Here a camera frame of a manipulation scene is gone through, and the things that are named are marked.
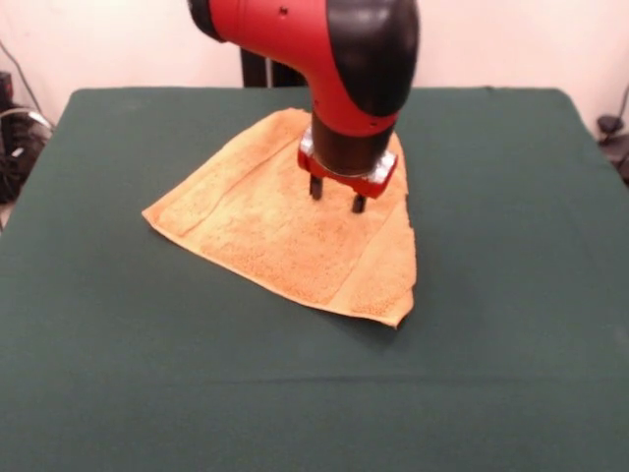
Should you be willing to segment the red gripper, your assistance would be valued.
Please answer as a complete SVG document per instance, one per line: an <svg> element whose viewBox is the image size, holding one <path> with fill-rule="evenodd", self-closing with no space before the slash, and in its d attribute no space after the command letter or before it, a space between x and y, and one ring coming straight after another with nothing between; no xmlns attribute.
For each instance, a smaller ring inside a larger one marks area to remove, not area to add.
<svg viewBox="0 0 629 472"><path fill-rule="evenodd" d="M361 214L365 211L367 199L377 199L385 191L396 170L398 155L386 150L367 174L347 176L334 173L315 158L312 127L309 126L300 139L297 162L301 169L310 174L309 193L313 200L321 199L322 181L328 178L355 192L352 213Z"/></svg>

